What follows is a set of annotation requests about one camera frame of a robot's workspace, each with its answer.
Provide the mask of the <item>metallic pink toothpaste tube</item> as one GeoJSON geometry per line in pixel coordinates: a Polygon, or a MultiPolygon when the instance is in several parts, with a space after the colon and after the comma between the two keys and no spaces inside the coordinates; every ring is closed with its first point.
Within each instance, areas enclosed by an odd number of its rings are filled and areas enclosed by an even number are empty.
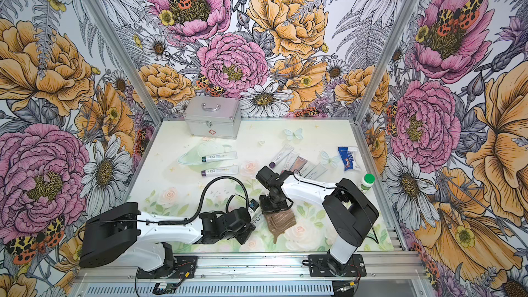
{"type": "Polygon", "coordinates": [[[293,164],[290,166],[289,171],[295,172],[295,171],[301,171],[303,167],[308,163],[308,161],[305,158],[302,158],[301,156],[298,156],[293,164]]]}

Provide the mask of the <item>black cap toothpaste tube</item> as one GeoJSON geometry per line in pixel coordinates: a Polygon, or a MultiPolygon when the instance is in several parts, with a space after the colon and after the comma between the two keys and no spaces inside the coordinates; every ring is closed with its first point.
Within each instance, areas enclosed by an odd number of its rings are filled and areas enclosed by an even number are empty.
{"type": "Polygon", "coordinates": [[[314,169],[315,169],[316,165],[315,163],[313,162],[307,162],[303,167],[302,169],[299,171],[299,175],[302,176],[302,177],[305,177],[307,176],[308,174],[310,174],[314,169]]]}

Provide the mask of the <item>pink cap toothpaste tube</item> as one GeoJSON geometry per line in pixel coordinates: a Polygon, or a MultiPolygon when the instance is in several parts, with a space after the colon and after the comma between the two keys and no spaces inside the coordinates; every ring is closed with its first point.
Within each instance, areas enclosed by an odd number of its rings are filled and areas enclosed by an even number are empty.
{"type": "Polygon", "coordinates": [[[289,171],[298,157],[299,157],[299,154],[295,151],[292,151],[285,159],[283,170],[289,171]]]}

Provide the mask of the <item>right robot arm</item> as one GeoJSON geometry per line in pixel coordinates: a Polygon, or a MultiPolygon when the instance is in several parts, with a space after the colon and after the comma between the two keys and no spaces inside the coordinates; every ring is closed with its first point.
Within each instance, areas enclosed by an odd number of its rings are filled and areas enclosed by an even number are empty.
{"type": "Polygon", "coordinates": [[[268,190],[259,197],[262,213],[274,215],[289,210],[295,200],[322,206],[338,237],[324,256],[309,256],[312,277],[365,276],[354,264],[353,255],[372,231],[378,209],[362,191],[346,178],[325,183],[298,177],[291,171],[281,174],[267,166],[256,179],[268,190]]]}

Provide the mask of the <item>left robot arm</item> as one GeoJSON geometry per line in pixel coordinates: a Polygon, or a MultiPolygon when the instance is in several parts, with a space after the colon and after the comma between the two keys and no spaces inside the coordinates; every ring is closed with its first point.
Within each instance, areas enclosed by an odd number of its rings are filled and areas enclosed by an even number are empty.
{"type": "Polygon", "coordinates": [[[253,199],[247,208],[202,213],[180,225],[176,217],[142,212],[138,203],[127,202],[86,223],[79,265],[136,267],[165,275],[175,268],[173,242],[213,245],[236,239],[244,244],[255,229],[252,216],[258,209],[253,199]]]}

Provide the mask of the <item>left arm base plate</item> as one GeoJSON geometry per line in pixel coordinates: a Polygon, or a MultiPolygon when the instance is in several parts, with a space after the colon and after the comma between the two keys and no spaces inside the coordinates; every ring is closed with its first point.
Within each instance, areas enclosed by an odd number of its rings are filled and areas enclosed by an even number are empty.
{"type": "Polygon", "coordinates": [[[138,279],[192,279],[197,269],[196,256],[173,256],[172,261],[164,264],[153,271],[147,272],[139,269],[136,277],[138,279]]]}

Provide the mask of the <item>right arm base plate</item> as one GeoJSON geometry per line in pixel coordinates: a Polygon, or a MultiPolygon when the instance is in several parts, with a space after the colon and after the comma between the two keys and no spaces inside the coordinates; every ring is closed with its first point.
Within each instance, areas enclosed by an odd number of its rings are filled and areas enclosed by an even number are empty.
{"type": "Polygon", "coordinates": [[[309,275],[316,278],[364,277],[367,275],[364,259],[360,254],[353,254],[345,263],[341,264],[327,254],[310,254],[302,262],[309,268],[309,275]]]}

